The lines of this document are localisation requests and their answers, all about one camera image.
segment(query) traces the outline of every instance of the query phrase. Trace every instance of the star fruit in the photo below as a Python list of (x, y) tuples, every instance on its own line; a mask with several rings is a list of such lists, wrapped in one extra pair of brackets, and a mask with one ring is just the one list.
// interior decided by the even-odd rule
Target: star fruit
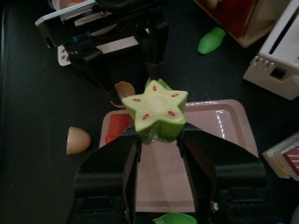
[(189, 93), (173, 90), (163, 80), (150, 80), (145, 93), (122, 99), (135, 120), (135, 131), (145, 144), (155, 139), (173, 142), (181, 134)]

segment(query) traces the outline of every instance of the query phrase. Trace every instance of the brown egg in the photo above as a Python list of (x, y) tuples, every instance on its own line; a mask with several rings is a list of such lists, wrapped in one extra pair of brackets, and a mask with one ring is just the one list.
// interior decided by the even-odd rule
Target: brown egg
[(82, 153), (91, 144), (91, 137), (84, 129), (70, 127), (67, 154)]

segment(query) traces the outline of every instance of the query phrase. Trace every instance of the green toy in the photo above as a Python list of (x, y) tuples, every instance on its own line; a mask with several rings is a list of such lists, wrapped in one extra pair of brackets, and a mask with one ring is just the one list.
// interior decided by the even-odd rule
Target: green toy
[(219, 27), (215, 27), (201, 39), (198, 52), (201, 54), (207, 54), (215, 51), (222, 44), (226, 34), (227, 33)]
[(169, 213), (154, 219), (155, 224), (198, 224), (198, 221), (186, 213)]
[(150, 80), (143, 94), (122, 99), (135, 119), (135, 131), (145, 144), (157, 138), (173, 142), (186, 124), (183, 115), (189, 93), (173, 90), (163, 80)]

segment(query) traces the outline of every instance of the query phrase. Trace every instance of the pink tray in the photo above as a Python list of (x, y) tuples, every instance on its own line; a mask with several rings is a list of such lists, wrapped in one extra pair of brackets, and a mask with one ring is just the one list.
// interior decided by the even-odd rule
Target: pink tray
[[(126, 113), (126, 110), (119, 110), (107, 114), (103, 121), (100, 146), (104, 145), (111, 114)], [(238, 144), (258, 156), (247, 114), (238, 101), (189, 102), (185, 115), (189, 123)], [(143, 145), (138, 168), (138, 212), (194, 212), (191, 188), (175, 144), (154, 142)]]

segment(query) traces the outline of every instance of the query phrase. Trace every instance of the dark surface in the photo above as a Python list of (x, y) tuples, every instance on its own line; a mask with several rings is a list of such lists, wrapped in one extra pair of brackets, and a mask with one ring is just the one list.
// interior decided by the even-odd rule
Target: dark surface
[[(2, 41), (2, 173), (0, 223), (66, 223), (72, 181), (82, 161), (99, 146), (102, 122), (115, 110), (100, 90), (60, 67), (35, 27), (51, 12), (47, 1), (10, 1), (4, 6)], [(263, 39), (243, 49), (227, 36), (217, 52), (197, 53), (201, 37), (217, 25), (193, 1), (173, 0), (165, 8), (170, 39), (162, 78), (190, 92), (189, 102), (238, 100), (246, 111), (259, 153), (290, 137), (299, 127), (299, 99), (289, 101), (242, 79)], [(138, 71), (115, 69), (124, 77)], [(92, 137), (88, 152), (66, 155), (68, 127)], [(299, 182), (279, 179), (266, 164), (275, 206), (289, 222), (299, 203)], [(141, 223), (153, 223), (153, 214)]]

